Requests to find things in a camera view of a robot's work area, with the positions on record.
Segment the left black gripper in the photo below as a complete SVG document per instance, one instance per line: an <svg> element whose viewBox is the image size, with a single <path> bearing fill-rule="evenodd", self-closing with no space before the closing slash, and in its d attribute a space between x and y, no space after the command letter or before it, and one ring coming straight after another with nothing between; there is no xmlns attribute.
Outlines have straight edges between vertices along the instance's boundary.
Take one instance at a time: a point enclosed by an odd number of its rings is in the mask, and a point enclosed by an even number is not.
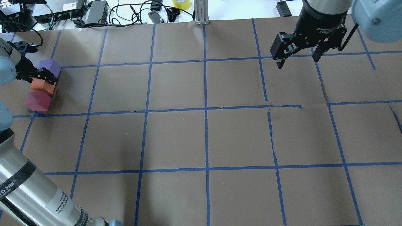
<svg viewBox="0 0 402 226"><path fill-rule="evenodd" d="M58 82L58 78L49 71L42 67L37 69L33 63L25 56L21 57L19 63L16 64L16 80L26 81L28 83L33 82L33 79L39 79L47 81L49 84L54 85Z"/></svg>

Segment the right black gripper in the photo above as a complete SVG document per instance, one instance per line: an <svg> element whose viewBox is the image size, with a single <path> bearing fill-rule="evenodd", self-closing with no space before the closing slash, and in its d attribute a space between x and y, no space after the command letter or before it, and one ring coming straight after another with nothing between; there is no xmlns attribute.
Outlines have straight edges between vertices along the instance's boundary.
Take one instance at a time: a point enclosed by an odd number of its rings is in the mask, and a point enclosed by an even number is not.
<svg viewBox="0 0 402 226"><path fill-rule="evenodd" d="M295 31L278 32L270 48L277 67L282 69L287 58L305 48L318 45L312 54L318 62L328 49L340 47L348 10L348 0L303 0Z"/></svg>

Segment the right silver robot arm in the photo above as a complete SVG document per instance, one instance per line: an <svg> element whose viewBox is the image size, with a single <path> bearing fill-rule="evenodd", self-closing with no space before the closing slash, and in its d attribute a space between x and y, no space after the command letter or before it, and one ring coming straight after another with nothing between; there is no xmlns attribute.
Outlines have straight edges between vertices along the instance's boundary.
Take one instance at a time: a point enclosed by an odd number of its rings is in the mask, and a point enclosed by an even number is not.
<svg viewBox="0 0 402 226"><path fill-rule="evenodd" d="M279 32L270 53L281 69L287 58L315 47L318 62L330 49L342 51L357 28L376 43L401 40L400 0L304 0L293 33Z"/></svg>

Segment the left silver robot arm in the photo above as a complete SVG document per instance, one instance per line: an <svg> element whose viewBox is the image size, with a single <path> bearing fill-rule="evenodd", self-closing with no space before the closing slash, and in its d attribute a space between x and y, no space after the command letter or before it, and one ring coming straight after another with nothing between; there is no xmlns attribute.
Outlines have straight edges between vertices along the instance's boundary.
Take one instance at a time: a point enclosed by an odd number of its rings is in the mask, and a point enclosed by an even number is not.
<svg viewBox="0 0 402 226"><path fill-rule="evenodd" d="M55 85L61 67L44 60L36 68L25 57L37 52L40 44L1 40L1 84L14 80L32 83L42 80ZM118 219L107 222L90 217L65 192L53 183L14 145L10 126L13 115L1 103L1 209L25 226L122 226Z"/></svg>

